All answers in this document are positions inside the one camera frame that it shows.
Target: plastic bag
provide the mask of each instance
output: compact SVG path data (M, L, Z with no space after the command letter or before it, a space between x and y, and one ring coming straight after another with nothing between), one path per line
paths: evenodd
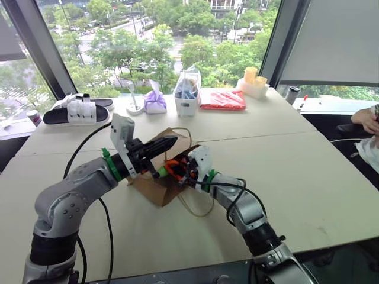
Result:
M174 96L177 99L195 99L201 88L200 71L192 65L180 73L178 82L174 89Z
M237 89L204 88L200 95L201 109L243 111L246 108L243 93Z
M167 112L167 104L163 93L159 90L158 82L149 80L153 90L144 97L144 109L148 114L164 114Z

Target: red package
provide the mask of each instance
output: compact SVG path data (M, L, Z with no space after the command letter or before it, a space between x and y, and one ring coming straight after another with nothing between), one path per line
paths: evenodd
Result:
M242 91L229 88L203 88L200 108L225 111L243 111L246 108Z

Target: slipper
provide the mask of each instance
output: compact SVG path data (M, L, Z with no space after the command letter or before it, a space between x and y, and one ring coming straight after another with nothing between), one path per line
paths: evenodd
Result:
M76 93L65 96L64 99L58 101L58 105L54 109L66 108L69 102L72 102L75 99L83 100L83 97L89 97L87 93ZM96 105L106 108L111 111L114 109L114 104L111 99L91 99L91 102L94 102Z
M93 125L96 122L107 120L109 111L103 106L91 102L88 96L83 100L75 99L67 104L66 108L56 108L43 116L45 124Z

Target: road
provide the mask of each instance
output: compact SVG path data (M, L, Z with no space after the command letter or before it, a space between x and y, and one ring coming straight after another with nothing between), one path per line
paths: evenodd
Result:
M140 20L134 20L134 25L136 27L136 32L137 32L137 37L138 39L147 39L151 40L153 37L153 32L155 28L152 28L151 30L145 31L142 36L139 35L139 31L141 30L141 22ZM126 30L130 33L134 34L134 25L133 21L127 22L126 24L123 25L118 25L117 27L112 28L112 31L117 31L120 29ZM82 42L81 45L79 46L79 49L81 51L83 60L86 64L89 64L92 62L92 59L90 56L87 55L87 52L89 49L91 49L91 42L94 40L95 34L87 34L81 36L79 39ZM174 63L174 71L175 73L179 74L180 71L182 70L182 62L181 62L181 55L180 55L180 49L183 48L183 38L182 37L174 37L174 44L173 48L169 49L168 52L169 54L174 58L175 63Z

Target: white table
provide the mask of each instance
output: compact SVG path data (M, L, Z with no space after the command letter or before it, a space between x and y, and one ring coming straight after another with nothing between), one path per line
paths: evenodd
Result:
M369 181L318 132L209 141L214 168L245 178L264 202L277 234L293 252L320 249L379 235L379 194ZM101 155L79 153L73 167ZM38 193L58 182L70 154L17 156L0 178L2 251L0 274L19 283L30 251ZM185 198L198 212L210 199L196 191ZM178 199L157 208L121 182L104 196L115 241L113 277L205 266L250 257L242 237L216 205L206 218L190 215ZM89 267L88 280L106 278L109 240L104 211L95 202L80 235ZM81 258L77 257L81 269Z
M193 139L199 142L316 131L272 88L263 101L247 96L247 110L243 112L198 110L194 117L179 117L173 96L166 95L165 99L167 114L141 114L132 117L136 123L134 136L142 142L149 141L167 127L187 127L191 130ZM127 100L128 98L114 99L114 112L126 115ZM98 127L99 125L73 127L40 124L17 156L73 153L79 143ZM96 134L82 150L94 151L101 147L114 149L109 130Z

